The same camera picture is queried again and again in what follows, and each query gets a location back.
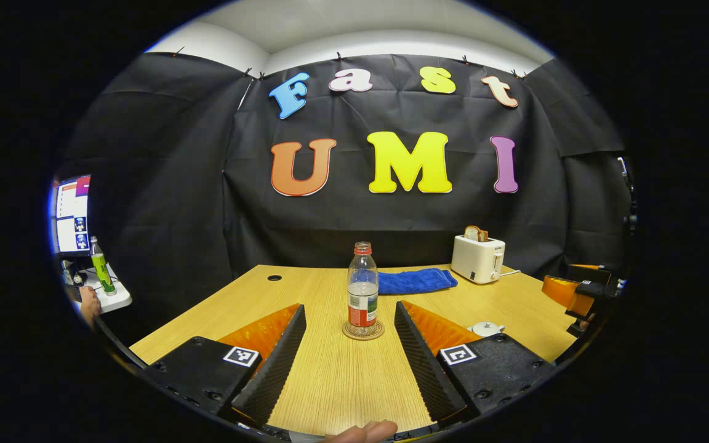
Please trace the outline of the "green bottle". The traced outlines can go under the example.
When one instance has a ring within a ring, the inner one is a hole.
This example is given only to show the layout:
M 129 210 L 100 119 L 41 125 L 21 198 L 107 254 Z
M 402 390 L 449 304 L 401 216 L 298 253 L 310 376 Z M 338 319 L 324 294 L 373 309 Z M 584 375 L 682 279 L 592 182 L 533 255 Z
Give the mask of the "green bottle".
M 116 286 L 114 285 L 113 278 L 110 275 L 108 263 L 106 257 L 104 256 L 101 247 L 99 246 L 98 239 L 96 236 L 91 236 L 90 238 L 90 252 L 91 261 L 95 268 L 96 275 L 101 284 L 102 290 L 106 295 L 116 295 Z

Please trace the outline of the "computer monitor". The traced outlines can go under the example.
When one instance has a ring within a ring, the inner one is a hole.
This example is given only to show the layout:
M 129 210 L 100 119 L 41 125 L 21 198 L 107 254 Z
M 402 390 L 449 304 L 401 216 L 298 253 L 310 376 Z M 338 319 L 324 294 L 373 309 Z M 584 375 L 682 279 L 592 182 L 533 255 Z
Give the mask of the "computer monitor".
M 59 180 L 53 185 L 49 227 L 54 252 L 60 256 L 90 255 L 90 180 L 90 174 L 85 174 Z

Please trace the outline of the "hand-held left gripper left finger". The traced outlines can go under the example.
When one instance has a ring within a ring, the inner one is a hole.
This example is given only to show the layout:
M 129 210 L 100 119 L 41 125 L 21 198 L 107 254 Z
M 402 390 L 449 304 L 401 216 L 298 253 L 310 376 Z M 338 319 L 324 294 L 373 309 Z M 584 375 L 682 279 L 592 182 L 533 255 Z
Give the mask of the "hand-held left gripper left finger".
M 196 336 L 145 368 L 158 389 L 222 420 L 262 427 L 283 392 L 306 332 L 300 303 L 218 339 Z

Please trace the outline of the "black backdrop cloth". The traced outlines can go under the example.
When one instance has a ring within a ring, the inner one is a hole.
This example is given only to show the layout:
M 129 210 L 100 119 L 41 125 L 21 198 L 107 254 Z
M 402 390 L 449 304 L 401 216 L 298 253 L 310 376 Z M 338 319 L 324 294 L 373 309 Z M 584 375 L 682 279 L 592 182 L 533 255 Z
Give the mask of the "black backdrop cloth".
M 90 174 L 90 230 L 169 322 L 257 265 L 448 263 L 477 225 L 543 277 L 618 266 L 628 193 L 613 123 L 561 62 L 517 79 L 446 58 L 379 54 L 256 79 L 148 53 L 107 85 L 58 161 Z

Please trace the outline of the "white toaster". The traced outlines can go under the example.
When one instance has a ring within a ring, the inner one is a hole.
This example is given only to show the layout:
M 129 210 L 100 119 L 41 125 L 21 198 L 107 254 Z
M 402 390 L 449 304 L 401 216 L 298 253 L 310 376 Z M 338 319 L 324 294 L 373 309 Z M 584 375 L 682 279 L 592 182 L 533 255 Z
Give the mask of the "white toaster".
M 500 239 L 478 242 L 455 237 L 451 269 L 476 284 L 498 281 L 503 269 L 506 244 Z

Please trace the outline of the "dark metal stand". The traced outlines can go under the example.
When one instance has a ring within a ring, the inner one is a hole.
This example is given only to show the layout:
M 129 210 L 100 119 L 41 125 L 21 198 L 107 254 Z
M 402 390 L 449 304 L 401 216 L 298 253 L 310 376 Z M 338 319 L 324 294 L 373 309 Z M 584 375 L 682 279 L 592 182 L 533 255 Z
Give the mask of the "dark metal stand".
M 623 224 L 627 228 L 627 232 L 631 236 L 635 235 L 638 227 L 638 197 L 636 196 L 636 188 L 630 171 L 628 171 L 627 157 L 619 155 L 617 161 L 620 165 L 620 173 L 628 193 L 628 215 L 624 218 Z

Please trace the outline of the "white side table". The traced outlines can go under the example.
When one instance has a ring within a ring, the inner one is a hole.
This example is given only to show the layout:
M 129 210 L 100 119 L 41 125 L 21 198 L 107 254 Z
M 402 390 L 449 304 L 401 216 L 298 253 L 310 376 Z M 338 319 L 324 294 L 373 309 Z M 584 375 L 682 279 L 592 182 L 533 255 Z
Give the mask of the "white side table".
M 63 283 L 70 284 L 76 288 L 90 287 L 95 289 L 98 299 L 101 302 L 102 312 L 107 313 L 115 309 L 121 309 L 132 303 L 130 292 L 115 274 L 110 263 L 106 264 L 107 272 L 113 281 L 115 292 L 105 292 L 102 283 L 98 278 L 95 267 L 81 268 L 81 264 L 76 261 L 61 260 L 61 279 Z

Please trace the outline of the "round wooden coaster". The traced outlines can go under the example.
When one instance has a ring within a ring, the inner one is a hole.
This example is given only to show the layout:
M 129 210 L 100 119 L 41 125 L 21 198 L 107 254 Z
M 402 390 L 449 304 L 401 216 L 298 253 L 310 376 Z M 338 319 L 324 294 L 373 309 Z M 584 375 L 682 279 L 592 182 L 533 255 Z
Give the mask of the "round wooden coaster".
M 353 340 L 374 340 L 385 333 L 385 326 L 379 320 L 367 326 L 354 325 L 349 321 L 345 321 L 342 325 L 342 331 L 345 336 Z

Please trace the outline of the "clear plastic water bottle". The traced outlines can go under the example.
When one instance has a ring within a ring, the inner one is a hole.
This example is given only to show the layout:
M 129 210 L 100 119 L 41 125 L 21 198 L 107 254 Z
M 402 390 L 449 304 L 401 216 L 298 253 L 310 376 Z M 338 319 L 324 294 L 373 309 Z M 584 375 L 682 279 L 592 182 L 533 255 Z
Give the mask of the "clear plastic water bottle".
M 347 270 L 347 320 L 354 325 L 372 325 L 377 320 L 378 268 L 372 245 L 359 241 Z

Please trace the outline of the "blue towel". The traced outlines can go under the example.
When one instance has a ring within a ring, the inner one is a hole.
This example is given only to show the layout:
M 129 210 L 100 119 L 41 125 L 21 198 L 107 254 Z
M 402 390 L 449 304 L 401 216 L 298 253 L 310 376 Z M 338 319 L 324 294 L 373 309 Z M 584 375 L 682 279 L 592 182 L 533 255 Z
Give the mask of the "blue towel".
M 380 272 L 378 292 L 380 295 L 407 295 L 430 293 L 455 288 L 458 281 L 449 270 L 428 268 L 407 270 L 397 274 Z

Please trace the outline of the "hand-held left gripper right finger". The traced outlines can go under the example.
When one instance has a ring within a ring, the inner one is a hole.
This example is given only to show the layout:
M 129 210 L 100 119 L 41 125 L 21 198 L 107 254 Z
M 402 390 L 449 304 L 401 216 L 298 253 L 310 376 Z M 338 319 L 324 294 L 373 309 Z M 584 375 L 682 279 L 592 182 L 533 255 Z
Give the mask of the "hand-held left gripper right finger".
M 482 337 L 408 301 L 396 303 L 394 325 L 426 410 L 441 428 L 492 414 L 555 369 L 507 334 Z

